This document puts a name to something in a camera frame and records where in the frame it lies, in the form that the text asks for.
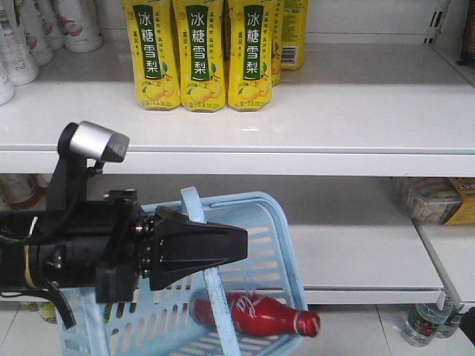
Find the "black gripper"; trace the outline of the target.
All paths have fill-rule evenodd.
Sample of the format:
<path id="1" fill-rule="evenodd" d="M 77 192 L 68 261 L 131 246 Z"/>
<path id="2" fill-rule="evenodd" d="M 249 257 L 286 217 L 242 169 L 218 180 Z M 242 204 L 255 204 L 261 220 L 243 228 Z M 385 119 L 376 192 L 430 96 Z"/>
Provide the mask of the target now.
<path id="1" fill-rule="evenodd" d="M 147 239 L 148 216 L 133 189 L 109 191 L 106 200 L 76 204 L 62 227 L 47 214 L 36 246 L 36 282 L 58 289 L 93 287 L 98 303 L 134 299 Z M 148 250 L 149 288 L 159 291 L 194 274 L 248 256 L 247 230 L 215 222 L 192 222 L 160 206 Z"/>

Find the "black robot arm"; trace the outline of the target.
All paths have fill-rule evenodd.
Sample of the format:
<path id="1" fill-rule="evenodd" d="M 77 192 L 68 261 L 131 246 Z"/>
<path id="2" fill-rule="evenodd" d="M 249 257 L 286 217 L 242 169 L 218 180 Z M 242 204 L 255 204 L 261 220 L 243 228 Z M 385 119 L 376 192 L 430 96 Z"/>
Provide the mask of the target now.
<path id="1" fill-rule="evenodd" d="M 88 200 L 95 168 L 61 170 L 44 211 L 1 215 L 1 292 L 52 302 L 67 328 L 76 320 L 63 290 L 91 287 L 98 303 L 129 303 L 142 278 L 159 291 L 181 278 L 248 255 L 247 231 L 194 222 L 166 206 L 148 215 L 134 190 Z"/>

